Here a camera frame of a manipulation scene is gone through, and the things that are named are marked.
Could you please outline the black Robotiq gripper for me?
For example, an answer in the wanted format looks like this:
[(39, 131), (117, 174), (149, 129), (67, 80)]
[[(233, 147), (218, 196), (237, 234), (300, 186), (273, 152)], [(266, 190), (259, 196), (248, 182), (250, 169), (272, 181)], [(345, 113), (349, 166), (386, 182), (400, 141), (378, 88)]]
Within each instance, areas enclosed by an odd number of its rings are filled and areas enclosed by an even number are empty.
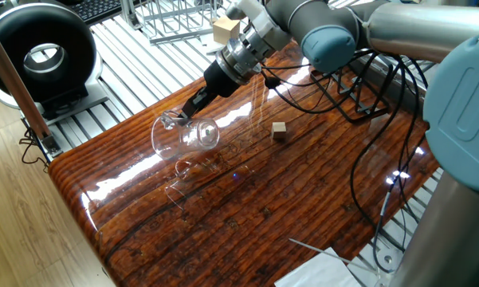
[(210, 64), (203, 76), (206, 87), (200, 88), (186, 101), (178, 118), (190, 119), (202, 111), (217, 95), (229, 97), (240, 88), (240, 85), (231, 79), (216, 61)]

